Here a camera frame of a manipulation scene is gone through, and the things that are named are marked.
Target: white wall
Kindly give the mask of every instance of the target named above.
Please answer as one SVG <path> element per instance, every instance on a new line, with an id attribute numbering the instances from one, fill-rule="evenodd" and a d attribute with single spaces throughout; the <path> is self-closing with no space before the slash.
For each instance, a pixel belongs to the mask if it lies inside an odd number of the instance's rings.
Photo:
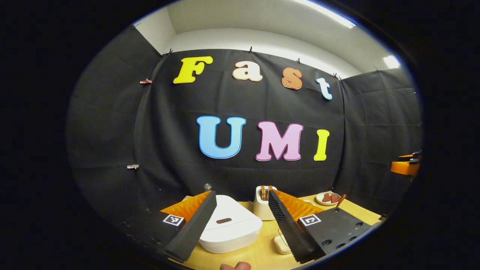
<path id="1" fill-rule="evenodd" d="M 341 58 L 310 43 L 265 31 L 222 28 L 176 34 L 167 8 L 160 9 L 135 24 L 140 33 L 160 53 L 193 49 L 240 49 L 284 57 L 341 78 L 359 75 L 358 69 Z"/>

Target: white plate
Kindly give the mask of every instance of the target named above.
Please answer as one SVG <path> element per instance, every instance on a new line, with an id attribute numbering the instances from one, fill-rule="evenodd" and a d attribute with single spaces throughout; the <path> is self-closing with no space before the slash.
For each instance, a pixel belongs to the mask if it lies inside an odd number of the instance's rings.
<path id="1" fill-rule="evenodd" d="M 324 199 L 324 195 L 327 194 L 327 193 L 335 194 L 335 195 L 337 195 L 338 197 L 341 197 L 341 196 L 338 195 L 337 193 L 333 193 L 333 192 L 322 192 L 322 193 L 319 193 L 319 194 L 317 195 L 317 197 L 315 197 L 315 200 L 316 200 L 319 204 L 323 204 L 323 205 L 328 205 L 328 206 L 336 205 L 338 202 L 336 202 L 336 203 L 332 203 L 332 202 L 322 202 L 322 200 Z"/>

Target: black fabric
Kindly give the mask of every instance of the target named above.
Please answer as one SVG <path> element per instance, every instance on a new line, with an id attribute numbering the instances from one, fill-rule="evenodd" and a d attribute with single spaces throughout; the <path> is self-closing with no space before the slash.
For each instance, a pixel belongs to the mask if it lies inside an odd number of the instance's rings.
<path id="1" fill-rule="evenodd" d="M 102 217 L 116 224 L 141 211 L 181 200 L 184 192 L 153 185 L 126 169 L 136 164 L 133 132 L 138 105 L 159 57 L 136 30 L 126 28 L 80 76 L 70 99 L 66 145 L 80 190 Z"/>
<path id="2" fill-rule="evenodd" d="M 334 190 L 373 212 L 393 210 L 410 185 L 390 171 L 398 156 L 421 150 L 419 94 L 402 69 L 360 74 L 342 80 L 344 151 Z"/>
<path id="3" fill-rule="evenodd" d="M 193 83 L 173 84 L 181 59 L 211 56 Z M 232 76 L 239 61 L 260 66 L 260 82 L 237 80 Z M 285 88 L 281 83 L 286 67 L 299 69 L 303 87 Z M 324 99 L 316 79 L 330 84 L 333 99 Z M 146 182 L 184 187 L 190 194 L 203 191 L 210 183 L 219 193 L 238 201 L 253 200 L 253 190 L 271 184 L 294 196 L 307 196 L 331 188 L 340 163 L 343 145 L 343 103 L 339 82 L 329 75 L 295 61 L 262 53 L 228 49 L 174 52 L 160 60 L 142 99 L 135 124 L 135 156 Z M 221 119 L 216 130 L 219 147 L 230 144 L 228 117 L 243 117 L 242 145 L 229 159 L 213 159 L 199 148 L 199 116 Z M 262 133 L 260 121 L 273 121 L 281 135 L 291 123 L 304 129 L 300 136 L 301 159 L 257 161 Z M 325 161 L 314 161 L 318 129 L 330 132 Z"/>

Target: wooden table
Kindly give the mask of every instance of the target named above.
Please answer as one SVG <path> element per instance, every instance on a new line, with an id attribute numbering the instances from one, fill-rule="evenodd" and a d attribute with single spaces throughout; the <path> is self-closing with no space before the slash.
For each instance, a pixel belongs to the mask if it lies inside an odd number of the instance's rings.
<path id="1" fill-rule="evenodd" d="M 186 196 L 183 200 L 186 200 L 190 197 L 191 196 Z M 309 200 L 315 206 L 318 206 L 319 208 L 324 210 L 335 207 L 335 205 L 324 206 L 318 204 L 315 200 L 315 197 L 316 194 L 300 197 L 299 199 Z M 239 203 L 249 211 L 253 212 L 252 203 Z M 347 199 L 342 202 L 340 208 L 369 225 L 380 222 L 380 215 L 373 213 L 365 208 L 362 208 L 348 201 Z M 278 252 L 273 242 L 273 239 L 276 236 L 278 236 L 278 224 L 276 220 L 263 221 L 262 229 L 260 231 L 260 234 L 258 235 L 257 240 L 250 246 L 224 254 L 214 254 L 206 251 L 200 244 L 197 244 L 195 249 L 192 251 L 190 258 L 185 263 L 179 263 L 174 260 L 172 261 L 197 270 L 217 270 L 220 268 L 220 265 L 222 263 L 229 264 L 234 267 L 239 261 L 246 261 L 250 263 L 252 266 L 252 270 L 290 270 L 304 265 L 295 261 L 293 254 L 290 253 L 282 255 Z"/>

